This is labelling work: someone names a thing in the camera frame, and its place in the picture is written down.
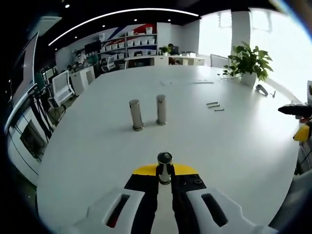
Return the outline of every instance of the white table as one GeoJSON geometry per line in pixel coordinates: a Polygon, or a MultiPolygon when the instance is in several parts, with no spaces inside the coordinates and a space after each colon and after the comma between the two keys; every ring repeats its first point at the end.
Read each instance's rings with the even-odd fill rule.
{"type": "Polygon", "coordinates": [[[168,151],[174,162],[199,171],[242,207],[243,215],[268,225],[290,187],[298,154],[298,122],[277,111],[290,101],[265,97],[218,68],[143,67],[98,77],[68,109],[46,148],[39,172],[39,215],[52,229],[85,217],[88,206],[133,169],[168,151]],[[214,84],[192,84],[213,81],[214,84]],[[156,96],[165,94],[165,126],[156,121],[156,96]],[[135,132],[128,102],[140,100],[145,129],[135,132]],[[224,112],[208,109],[219,101],[224,112]]]}
{"type": "Polygon", "coordinates": [[[196,65],[196,66],[204,66],[205,59],[200,57],[189,57],[189,56],[180,56],[180,55],[168,55],[168,56],[137,56],[137,57],[129,57],[125,58],[125,69],[128,68],[129,61],[137,60],[137,59],[151,59],[152,66],[169,66],[169,58],[174,58],[175,60],[179,60],[181,65],[196,65]]]}

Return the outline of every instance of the black cable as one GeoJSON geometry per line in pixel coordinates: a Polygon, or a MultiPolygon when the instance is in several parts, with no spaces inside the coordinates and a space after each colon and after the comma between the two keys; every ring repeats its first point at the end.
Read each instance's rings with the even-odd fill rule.
{"type": "Polygon", "coordinates": [[[15,149],[17,150],[19,156],[23,159],[23,161],[27,164],[27,166],[29,166],[29,167],[31,168],[31,170],[33,170],[33,172],[36,173],[36,174],[38,175],[38,173],[26,162],[26,160],[25,160],[25,159],[23,158],[23,156],[20,154],[19,150],[17,149],[17,147],[16,147],[16,145],[15,145],[13,139],[12,139],[12,136],[11,136],[10,132],[8,132],[8,134],[10,135],[10,138],[11,138],[11,140],[12,140],[12,143],[13,143],[15,149]]]}
{"type": "Polygon", "coordinates": [[[301,166],[301,164],[308,158],[308,156],[310,155],[310,153],[312,152],[312,150],[310,150],[310,152],[306,155],[306,157],[302,160],[302,162],[299,164],[301,166]]]}
{"type": "Polygon", "coordinates": [[[49,124],[49,120],[47,118],[47,115],[46,115],[46,112],[43,110],[43,106],[42,104],[40,103],[39,99],[37,99],[37,103],[38,103],[38,108],[39,110],[42,112],[42,115],[43,115],[43,118],[45,119],[48,127],[49,127],[49,130],[50,130],[50,134],[52,134],[52,132],[54,131],[53,128],[51,127],[51,125],[49,124]]]}

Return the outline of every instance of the green plant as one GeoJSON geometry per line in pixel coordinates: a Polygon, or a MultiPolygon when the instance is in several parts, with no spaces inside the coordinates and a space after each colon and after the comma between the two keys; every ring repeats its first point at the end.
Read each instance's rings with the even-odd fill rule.
{"type": "Polygon", "coordinates": [[[233,46],[233,50],[236,55],[229,55],[230,66],[225,65],[223,75],[229,75],[231,77],[241,76],[245,73],[252,74],[255,72],[259,80],[265,80],[268,77],[268,72],[273,71],[269,66],[268,61],[272,61],[267,51],[259,50],[256,46],[251,50],[250,46],[243,42],[244,46],[233,46]]]}
{"type": "Polygon", "coordinates": [[[171,48],[169,46],[163,46],[160,48],[160,50],[163,52],[163,53],[170,53],[171,52],[171,48]]]}

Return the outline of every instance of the shelf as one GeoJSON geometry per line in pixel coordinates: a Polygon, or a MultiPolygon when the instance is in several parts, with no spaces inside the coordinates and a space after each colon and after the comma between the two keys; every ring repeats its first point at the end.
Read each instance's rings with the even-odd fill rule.
{"type": "Polygon", "coordinates": [[[132,49],[136,47],[142,47],[142,46],[157,46],[157,44],[148,44],[148,45],[134,45],[134,46],[128,46],[127,49],[132,49]]]}
{"type": "Polygon", "coordinates": [[[107,42],[109,42],[109,41],[113,41],[113,40],[120,40],[120,39],[124,39],[124,38],[125,38],[125,36],[120,37],[120,38],[112,38],[112,39],[108,39],[108,40],[102,41],[102,42],[101,42],[101,44],[104,44],[104,43],[107,43],[107,42]]]}
{"type": "Polygon", "coordinates": [[[157,33],[126,36],[126,38],[148,37],[148,36],[157,36],[157,33]]]}
{"type": "Polygon", "coordinates": [[[108,51],[105,51],[105,52],[100,52],[100,53],[98,53],[98,55],[99,54],[105,54],[105,53],[113,52],[113,51],[116,51],[116,50],[125,50],[125,49],[126,49],[126,47],[118,48],[118,49],[115,49],[115,50],[108,50],[108,51]]]}

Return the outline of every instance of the computer monitor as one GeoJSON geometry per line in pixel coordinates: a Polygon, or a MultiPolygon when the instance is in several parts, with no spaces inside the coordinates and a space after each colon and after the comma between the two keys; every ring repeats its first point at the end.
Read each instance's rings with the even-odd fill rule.
{"type": "Polygon", "coordinates": [[[178,55],[179,54],[179,47],[178,46],[173,46],[171,48],[171,52],[170,52],[171,55],[178,55]]]}

